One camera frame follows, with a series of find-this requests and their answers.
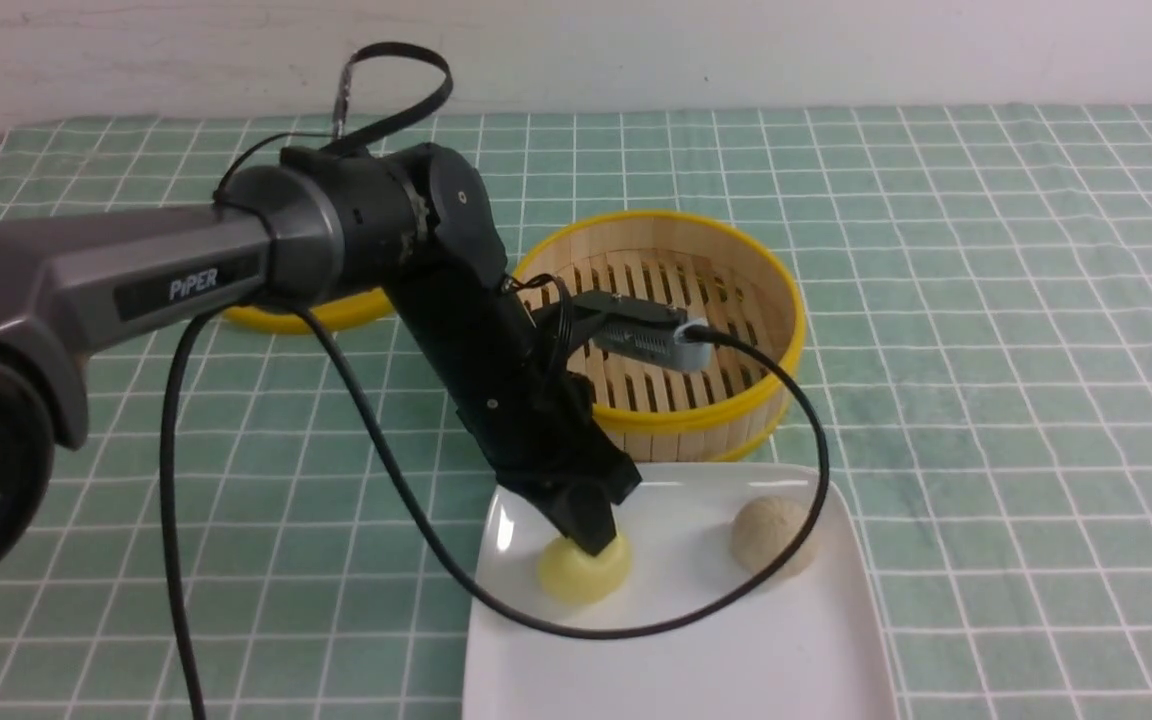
table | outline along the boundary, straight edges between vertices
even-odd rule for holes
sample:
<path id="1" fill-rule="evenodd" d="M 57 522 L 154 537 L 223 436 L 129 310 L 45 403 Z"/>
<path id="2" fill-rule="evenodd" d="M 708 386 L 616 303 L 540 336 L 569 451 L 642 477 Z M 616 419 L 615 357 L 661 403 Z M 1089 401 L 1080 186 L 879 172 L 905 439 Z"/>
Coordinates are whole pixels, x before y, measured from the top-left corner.
<path id="1" fill-rule="evenodd" d="M 288 128 L 326 118 L 14 128 L 0 218 L 206 200 Z M 1151 719 L 1152 105 L 473 115 L 381 151 L 430 137 L 479 167 L 515 260 L 621 209 L 727 220 L 776 251 L 905 719 Z M 91 361 L 91 441 L 58 457 L 0 566 L 0 717 L 187 714 L 156 518 L 179 332 Z M 472 562 L 493 483 L 429 364 L 392 319 L 340 342 Z M 215 323 L 187 388 L 180 520 L 212 714 L 457 717 L 467 597 L 314 343 Z M 755 460 L 813 464 L 801 415 Z"/>

steamed bun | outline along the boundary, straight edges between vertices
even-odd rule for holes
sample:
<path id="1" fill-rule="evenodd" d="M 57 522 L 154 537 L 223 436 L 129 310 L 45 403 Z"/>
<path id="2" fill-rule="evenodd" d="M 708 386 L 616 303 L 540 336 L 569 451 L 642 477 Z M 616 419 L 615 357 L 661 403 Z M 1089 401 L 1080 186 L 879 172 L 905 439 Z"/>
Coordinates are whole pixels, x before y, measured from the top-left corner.
<path id="1" fill-rule="evenodd" d="M 575 541 L 559 536 L 545 546 L 536 564 L 540 589 L 564 605 L 593 605 L 616 592 L 630 575 L 630 541 L 617 535 L 599 555 L 585 555 Z"/>
<path id="2" fill-rule="evenodd" d="M 757 574 L 790 544 L 808 518 L 806 507 L 785 497 L 757 497 L 745 502 L 732 521 L 732 556 L 741 568 Z M 805 570 L 814 560 L 818 528 L 772 579 L 788 579 Z"/>

white plate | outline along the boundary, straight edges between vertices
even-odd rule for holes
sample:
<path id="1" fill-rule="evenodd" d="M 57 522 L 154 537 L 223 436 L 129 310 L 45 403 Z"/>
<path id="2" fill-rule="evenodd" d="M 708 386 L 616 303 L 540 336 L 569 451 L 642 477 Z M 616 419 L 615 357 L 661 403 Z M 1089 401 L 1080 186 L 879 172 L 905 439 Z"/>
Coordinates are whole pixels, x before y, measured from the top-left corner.
<path id="1" fill-rule="evenodd" d="M 654 623 L 748 578 L 727 532 L 750 498 L 808 505 L 813 470 L 753 462 L 643 465 L 617 509 L 634 551 L 630 578 L 598 605 L 568 611 L 541 593 L 536 558 L 554 530 L 498 491 L 477 579 L 517 609 L 581 628 Z M 535 632 L 473 602 L 465 720 L 895 720 L 887 647 L 846 502 L 834 488 L 814 529 L 819 552 L 799 577 L 655 637 L 573 641 Z"/>

